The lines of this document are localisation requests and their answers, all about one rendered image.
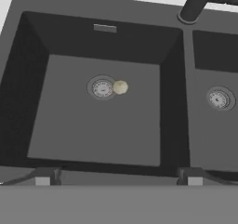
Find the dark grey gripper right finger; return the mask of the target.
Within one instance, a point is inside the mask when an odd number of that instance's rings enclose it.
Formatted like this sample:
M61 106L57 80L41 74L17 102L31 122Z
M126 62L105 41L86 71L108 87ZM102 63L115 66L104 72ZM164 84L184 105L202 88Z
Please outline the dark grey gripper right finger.
M222 185L238 186L238 183L235 183L234 181L224 180L209 175L201 167L180 167L178 169L177 184L179 186L203 186L205 179Z

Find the pale yellow garlic bulb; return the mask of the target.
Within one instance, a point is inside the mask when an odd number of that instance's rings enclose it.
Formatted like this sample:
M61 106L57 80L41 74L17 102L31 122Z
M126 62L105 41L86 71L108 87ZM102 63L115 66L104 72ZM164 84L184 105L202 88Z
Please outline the pale yellow garlic bulb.
M126 81L115 81L113 84L113 92L117 95L123 95L128 90L128 84Z

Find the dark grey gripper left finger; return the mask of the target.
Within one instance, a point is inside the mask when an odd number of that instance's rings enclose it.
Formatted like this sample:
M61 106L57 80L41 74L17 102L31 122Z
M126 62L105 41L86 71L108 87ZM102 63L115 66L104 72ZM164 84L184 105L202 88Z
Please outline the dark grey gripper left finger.
M61 168L60 167L38 167L31 173L0 183L0 186L12 186L18 183L33 179L37 186L60 186Z

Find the dark grey double sink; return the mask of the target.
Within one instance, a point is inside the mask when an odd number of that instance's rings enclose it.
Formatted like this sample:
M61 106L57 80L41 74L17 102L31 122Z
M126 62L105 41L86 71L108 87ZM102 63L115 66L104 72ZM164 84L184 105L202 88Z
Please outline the dark grey double sink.
M130 0L12 0L0 165L238 182L238 14ZM123 95L115 81L126 81Z

